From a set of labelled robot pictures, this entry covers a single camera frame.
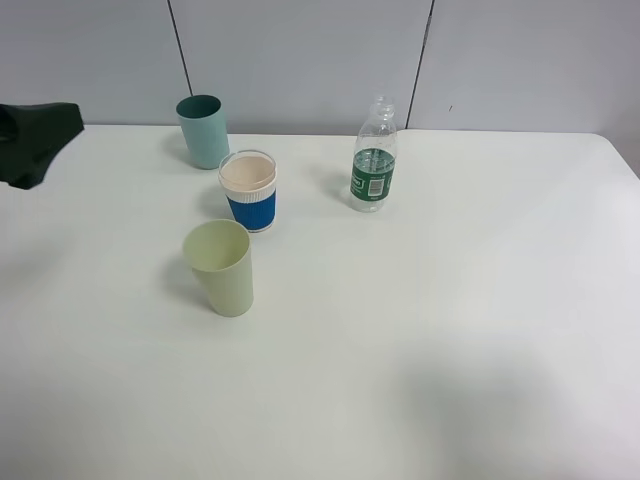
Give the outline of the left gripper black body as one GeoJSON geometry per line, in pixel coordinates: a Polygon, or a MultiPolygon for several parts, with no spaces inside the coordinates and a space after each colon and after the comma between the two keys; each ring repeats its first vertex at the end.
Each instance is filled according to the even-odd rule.
{"type": "Polygon", "coordinates": [[[59,152],[84,130],[79,106],[57,102],[1,105],[1,182],[40,185],[59,152]]]}

